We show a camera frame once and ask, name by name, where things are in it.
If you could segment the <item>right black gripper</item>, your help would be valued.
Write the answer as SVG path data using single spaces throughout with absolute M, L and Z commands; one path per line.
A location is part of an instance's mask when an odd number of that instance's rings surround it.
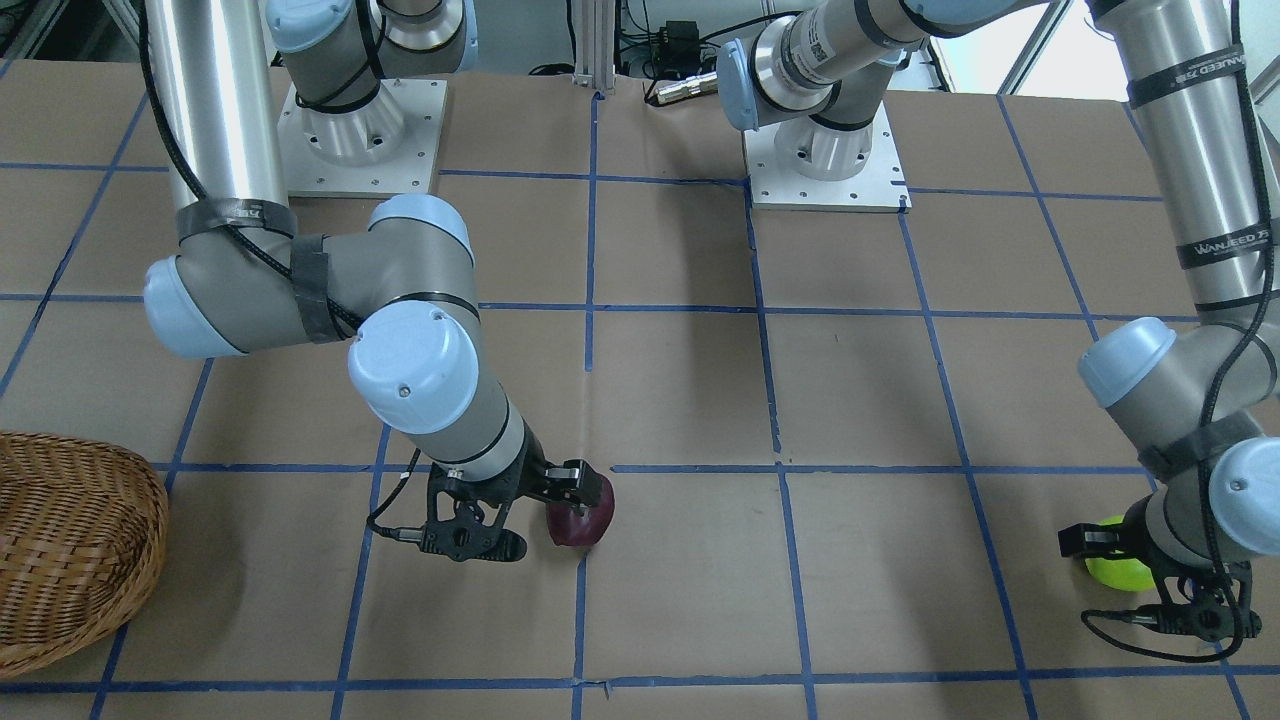
M 527 552 L 527 542 L 507 529 L 506 520 L 515 501 L 534 486 L 535 498 L 545 503 L 594 509 L 603 500 L 599 471 L 582 459 L 549 464 L 540 441 L 527 432 L 515 460 L 486 480 L 454 478 L 442 465 L 431 465 L 419 550 L 457 562 L 517 562 Z

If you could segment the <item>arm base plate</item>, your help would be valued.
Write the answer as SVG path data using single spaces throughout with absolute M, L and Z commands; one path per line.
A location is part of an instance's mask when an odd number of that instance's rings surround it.
M 445 119 L 444 79 L 385 79 L 366 106 L 325 114 L 289 94 L 276 133 L 293 199 L 430 193 Z
M 884 106 L 855 131 L 809 118 L 742 132 L 753 204 L 764 210 L 906 213 L 913 208 Z

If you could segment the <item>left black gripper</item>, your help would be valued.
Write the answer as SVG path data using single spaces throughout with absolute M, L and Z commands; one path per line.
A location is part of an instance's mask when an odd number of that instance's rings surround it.
M 1202 641 L 1229 641 L 1236 633 L 1256 637 L 1256 611 L 1251 607 L 1251 562 L 1226 562 L 1224 575 L 1212 568 L 1187 565 L 1165 553 L 1152 538 L 1146 520 L 1147 500 L 1125 512 L 1123 523 L 1078 523 L 1059 532 L 1064 559 L 1139 559 L 1156 580 L 1160 601 L 1178 611 L 1176 634 Z

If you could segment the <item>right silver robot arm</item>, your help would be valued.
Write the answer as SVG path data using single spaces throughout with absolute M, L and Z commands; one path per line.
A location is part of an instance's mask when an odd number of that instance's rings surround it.
M 492 370 L 475 256 L 460 213 L 430 193 L 380 202 L 357 234 L 306 234 L 288 204 L 251 1 L 147 1 L 140 65 L 175 172 L 180 251 L 151 265 L 143 307 L 160 342 L 192 359 L 302 343 L 348 345 L 371 413 L 431 462 L 416 527 L 371 533 L 454 561 L 515 562 L 515 501 L 541 502 L 552 541 L 590 547 L 614 515 L 611 482 L 557 464 Z

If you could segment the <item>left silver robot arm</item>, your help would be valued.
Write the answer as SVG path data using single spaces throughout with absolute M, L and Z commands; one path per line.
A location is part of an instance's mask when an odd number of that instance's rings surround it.
M 1057 532 L 1151 492 L 1076 374 L 1135 316 L 1189 331 L 1156 179 L 1116 102 L 893 91 L 904 214 L 755 209 L 780 462 L 812 632 L 1010 626 L 1027 656 L 1117 659 Z

